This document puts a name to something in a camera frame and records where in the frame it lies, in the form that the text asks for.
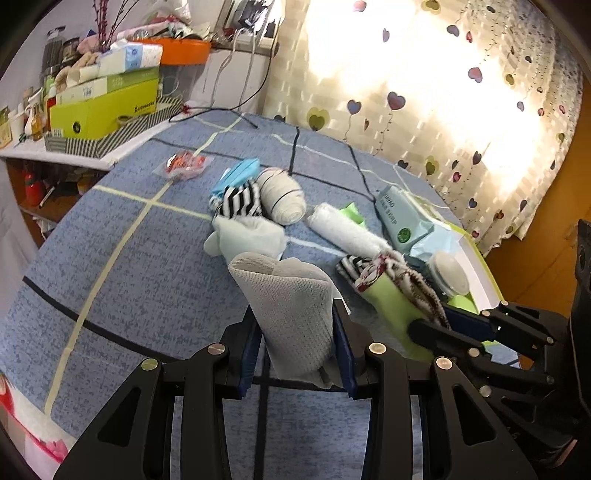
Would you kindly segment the red snack packet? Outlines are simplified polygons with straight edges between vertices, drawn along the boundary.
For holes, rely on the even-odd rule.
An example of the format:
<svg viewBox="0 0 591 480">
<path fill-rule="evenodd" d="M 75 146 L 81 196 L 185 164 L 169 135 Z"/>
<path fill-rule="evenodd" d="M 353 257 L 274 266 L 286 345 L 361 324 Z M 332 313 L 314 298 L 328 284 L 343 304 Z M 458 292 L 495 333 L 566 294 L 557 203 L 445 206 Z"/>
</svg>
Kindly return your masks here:
<svg viewBox="0 0 591 480">
<path fill-rule="evenodd" d="M 153 173 L 167 181 L 185 181 L 204 174 L 213 160 L 214 158 L 210 155 L 179 151 L 158 165 Z"/>
</svg>

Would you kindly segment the grey knitted sock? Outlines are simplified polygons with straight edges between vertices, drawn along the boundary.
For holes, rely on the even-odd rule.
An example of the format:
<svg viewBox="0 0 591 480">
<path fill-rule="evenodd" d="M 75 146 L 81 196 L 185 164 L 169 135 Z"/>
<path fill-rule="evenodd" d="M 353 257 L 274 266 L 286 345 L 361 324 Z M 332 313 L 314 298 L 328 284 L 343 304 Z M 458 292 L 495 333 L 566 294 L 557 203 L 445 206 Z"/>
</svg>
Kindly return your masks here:
<svg viewBox="0 0 591 480">
<path fill-rule="evenodd" d="M 297 258 L 242 253 L 228 270 L 262 329 L 276 376 L 322 389 L 342 386 L 332 304 L 342 298 L 321 268 Z"/>
</svg>

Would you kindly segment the blue face mask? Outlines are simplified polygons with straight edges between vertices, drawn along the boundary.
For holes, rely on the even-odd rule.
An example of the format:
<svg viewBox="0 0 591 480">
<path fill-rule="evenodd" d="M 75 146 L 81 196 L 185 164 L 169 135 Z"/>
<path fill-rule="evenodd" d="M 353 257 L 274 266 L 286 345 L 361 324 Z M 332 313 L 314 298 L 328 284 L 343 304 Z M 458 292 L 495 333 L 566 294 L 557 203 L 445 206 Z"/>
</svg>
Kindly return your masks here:
<svg viewBox="0 0 591 480">
<path fill-rule="evenodd" d="M 225 171 L 211 190 L 213 196 L 221 197 L 228 187 L 236 187 L 249 179 L 256 179 L 260 172 L 259 158 L 240 160 L 235 166 Z"/>
</svg>

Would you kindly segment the round white plastic lid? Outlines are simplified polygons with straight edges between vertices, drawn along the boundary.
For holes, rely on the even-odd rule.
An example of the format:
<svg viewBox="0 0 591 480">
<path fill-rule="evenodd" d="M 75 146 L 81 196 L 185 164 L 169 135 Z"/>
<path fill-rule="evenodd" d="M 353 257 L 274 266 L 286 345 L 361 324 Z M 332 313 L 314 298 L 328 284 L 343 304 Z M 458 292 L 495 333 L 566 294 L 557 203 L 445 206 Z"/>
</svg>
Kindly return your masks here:
<svg viewBox="0 0 591 480">
<path fill-rule="evenodd" d="M 470 284 L 461 264 L 451 254 L 438 251 L 431 256 L 427 267 L 435 283 L 448 297 L 465 296 Z"/>
</svg>

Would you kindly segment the orange plastic bin lid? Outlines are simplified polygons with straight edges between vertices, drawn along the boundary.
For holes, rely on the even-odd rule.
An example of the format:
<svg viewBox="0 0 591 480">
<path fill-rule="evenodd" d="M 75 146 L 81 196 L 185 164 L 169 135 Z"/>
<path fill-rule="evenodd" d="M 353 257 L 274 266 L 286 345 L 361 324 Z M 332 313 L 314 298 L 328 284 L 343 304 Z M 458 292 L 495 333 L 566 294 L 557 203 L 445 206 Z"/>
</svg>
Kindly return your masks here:
<svg viewBox="0 0 591 480">
<path fill-rule="evenodd" d="M 161 46 L 164 66 L 204 65 L 211 53 L 211 42 L 195 39 L 141 39 L 138 43 Z"/>
</svg>

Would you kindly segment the green white flat box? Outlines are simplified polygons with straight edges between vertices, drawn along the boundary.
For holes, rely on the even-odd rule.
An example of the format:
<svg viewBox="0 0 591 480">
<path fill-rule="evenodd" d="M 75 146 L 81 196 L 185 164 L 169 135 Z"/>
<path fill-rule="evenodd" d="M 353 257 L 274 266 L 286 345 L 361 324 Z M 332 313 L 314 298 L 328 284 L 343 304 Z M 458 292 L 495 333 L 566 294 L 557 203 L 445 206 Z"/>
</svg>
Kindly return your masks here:
<svg viewBox="0 0 591 480">
<path fill-rule="evenodd" d="M 66 88 L 56 95 L 57 105 L 68 105 L 94 99 L 137 83 L 157 80 L 159 68 L 145 68 L 98 76 L 98 66 L 71 69 L 66 75 Z"/>
</svg>

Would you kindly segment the white shelf desk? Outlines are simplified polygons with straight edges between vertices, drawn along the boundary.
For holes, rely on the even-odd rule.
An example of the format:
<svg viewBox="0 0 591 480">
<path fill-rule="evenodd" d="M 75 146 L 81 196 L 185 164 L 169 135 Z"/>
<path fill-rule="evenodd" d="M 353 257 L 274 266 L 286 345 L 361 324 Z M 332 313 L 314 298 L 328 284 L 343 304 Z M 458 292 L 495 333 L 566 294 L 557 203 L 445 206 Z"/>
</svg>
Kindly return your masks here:
<svg viewBox="0 0 591 480">
<path fill-rule="evenodd" d="M 43 240 L 37 229 L 32 225 L 34 214 L 26 213 L 20 208 L 21 202 L 25 199 L 24 174 L 22 173 L 24 167 L 21 165 L 23 161 L 74 166 L 76 168 L 80 167 L 94 171 L 108 172 L 123 158 L 171 126 L 172 124 L 165 117 L 162 122 L 144 130 L 102 157 L 88 157 L 70 155 L 58 151 L 48 151 L 43 140 L 26 140 L 22 143 L 10 143 L 1 149 L 1 160 L 4 162 L 8 175 L 6 191 L 10 190 L 13 194 L 10 203 L 11 208 L 15 210 L 12 211 L 13 216 L 24 225 L 25 232 L 31 236 L 33 244 L 36 247 L 40 247 Z"/>
</svg>

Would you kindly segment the green paper piece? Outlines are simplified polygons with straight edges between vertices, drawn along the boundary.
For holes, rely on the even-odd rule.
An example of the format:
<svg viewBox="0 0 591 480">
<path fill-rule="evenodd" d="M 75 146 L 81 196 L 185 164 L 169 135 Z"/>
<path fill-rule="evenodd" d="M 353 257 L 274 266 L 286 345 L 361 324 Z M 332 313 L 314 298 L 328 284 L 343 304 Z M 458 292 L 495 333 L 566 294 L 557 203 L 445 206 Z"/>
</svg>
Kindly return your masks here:
<svg viewBox="0 0 591 480">
<path fill-rule="evenodd" d="M 362 228 L 367 229 L 365 217 L 363 217 L 363 215 L 360 214 L 360 211 L 356 207 L 355 202 L 349 203 L 349 205 L 346 205 L 346 207 L 342 208 L 339 212 L 341 212 L 342 215 L 349 218 L 349 220 L 352 220 L 353 223 L 356 223 L 356 225 L 359 225 Z"/>
</svg>

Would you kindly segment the white blue tissue pack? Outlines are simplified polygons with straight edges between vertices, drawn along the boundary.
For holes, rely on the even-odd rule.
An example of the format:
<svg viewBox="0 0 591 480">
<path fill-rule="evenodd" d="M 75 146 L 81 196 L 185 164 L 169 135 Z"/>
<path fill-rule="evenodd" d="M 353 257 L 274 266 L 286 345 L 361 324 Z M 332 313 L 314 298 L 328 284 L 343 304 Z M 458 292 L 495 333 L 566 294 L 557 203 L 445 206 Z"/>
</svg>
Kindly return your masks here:
<svg viewBox="0 0 591 480">
<path fill-rule="evenodd" d="M 163 48 L 157 44 L 127 42 L 103 53 L 98 61 L 98 76 L 106 77 L 160 65 Z"/>
</svg>

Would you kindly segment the glass jar dark lid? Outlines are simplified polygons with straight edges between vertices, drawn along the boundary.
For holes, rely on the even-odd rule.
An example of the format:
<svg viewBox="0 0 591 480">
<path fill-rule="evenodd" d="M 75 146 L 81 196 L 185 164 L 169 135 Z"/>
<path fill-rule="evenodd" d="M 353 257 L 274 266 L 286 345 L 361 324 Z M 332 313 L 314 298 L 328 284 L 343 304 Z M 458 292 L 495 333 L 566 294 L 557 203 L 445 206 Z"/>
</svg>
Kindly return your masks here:
<svg viewBox="0 0 591 480">
<path fill-rule="evenodd" d="M 41 73 L 46 76 L 56 67 L 59 67 L 63 57 L 63 32 L 65 26 L 53 28 L 47 32 L 46 43 L 43 50 Z"/>
</svg>

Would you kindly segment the striped black white tray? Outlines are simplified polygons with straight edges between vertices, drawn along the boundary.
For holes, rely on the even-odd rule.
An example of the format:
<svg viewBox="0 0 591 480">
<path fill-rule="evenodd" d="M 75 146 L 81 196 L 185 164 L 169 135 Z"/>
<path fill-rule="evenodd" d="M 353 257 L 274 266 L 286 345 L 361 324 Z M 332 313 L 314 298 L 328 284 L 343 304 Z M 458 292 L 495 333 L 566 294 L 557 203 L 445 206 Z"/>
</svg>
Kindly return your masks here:
<svg viewBox="0 0 591 480">
<path fill-rule="evenodd" d="M 74 139 L 49 133 L 44 138 L 45 148 L 49 152 L 101 158 L 144 131 L 180 113 L 183 104 L 180 97 L 158 97 L 155 112 L 128 120 L 100 139 Z"/>
</svg>

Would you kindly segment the heart pattern curtain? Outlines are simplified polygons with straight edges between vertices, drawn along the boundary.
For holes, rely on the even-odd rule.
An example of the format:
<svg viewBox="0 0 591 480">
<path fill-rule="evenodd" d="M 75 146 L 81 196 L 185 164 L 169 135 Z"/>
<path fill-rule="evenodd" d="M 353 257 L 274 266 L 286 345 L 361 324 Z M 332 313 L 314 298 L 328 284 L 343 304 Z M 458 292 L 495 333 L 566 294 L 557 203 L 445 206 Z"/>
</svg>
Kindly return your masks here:
<svg viewBox="0 0 591 480">
<path fill-rule="evenodd" d="M 263 112 L 426 180 L 488 253 L 523 238 L 584 75 L 529 1 L 288 1 Z"/>
</svg>

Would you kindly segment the white towel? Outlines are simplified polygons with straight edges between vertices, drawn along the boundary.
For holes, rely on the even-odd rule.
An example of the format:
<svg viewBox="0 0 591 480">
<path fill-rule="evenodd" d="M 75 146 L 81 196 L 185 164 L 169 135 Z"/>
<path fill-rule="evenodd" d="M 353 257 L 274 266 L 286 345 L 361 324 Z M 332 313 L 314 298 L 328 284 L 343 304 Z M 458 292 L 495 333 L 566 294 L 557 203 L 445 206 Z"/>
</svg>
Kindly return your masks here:
<svg viewBox="0 0 591 480">
<path fill-rule="evenodd" d="M 349 255 L 374 258 L 392 248 L 387 240 L 356 224 L 328 203 L 321 203 L 312 208 L 304 223 Z"/>
</svg>

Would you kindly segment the black white striped sock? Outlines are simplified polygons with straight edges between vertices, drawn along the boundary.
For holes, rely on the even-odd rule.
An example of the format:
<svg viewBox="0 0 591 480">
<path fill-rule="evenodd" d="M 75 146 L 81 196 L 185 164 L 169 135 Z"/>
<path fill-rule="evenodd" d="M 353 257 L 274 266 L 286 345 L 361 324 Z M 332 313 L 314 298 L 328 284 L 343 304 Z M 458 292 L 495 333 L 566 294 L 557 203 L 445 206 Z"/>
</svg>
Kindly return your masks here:
<svg viewBox="0 0 591 480">
<path fill-rule="evenodd" d="M 215 215 L 225 218 L 262 216 L 259 185 L 252 179 L 240 186 L 227 186 L 221 196 L 212 196 L 209 207 Z"/>
</svg>

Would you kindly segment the green rabbit towel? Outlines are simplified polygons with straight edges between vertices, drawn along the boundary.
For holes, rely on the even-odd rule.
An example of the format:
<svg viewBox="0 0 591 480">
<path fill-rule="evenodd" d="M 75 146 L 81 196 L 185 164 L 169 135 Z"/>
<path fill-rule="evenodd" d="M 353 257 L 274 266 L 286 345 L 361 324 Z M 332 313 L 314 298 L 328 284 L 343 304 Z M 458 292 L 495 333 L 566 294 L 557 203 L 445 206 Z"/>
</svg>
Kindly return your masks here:
<svg viewBox="0 0 591 480">
<path fill-rule="evenodd" d="M 348 255 L 339 260 L 337 271 L 375 308 L 402 345 L 405 357 L 427 362 L 434 359 L 430 350 L 412 341 L 409 326 L 415 320 L 446 329 L 451 326 L 436 291 L 403 254 L 385 250 L 372 259 Z"/>
</svg>

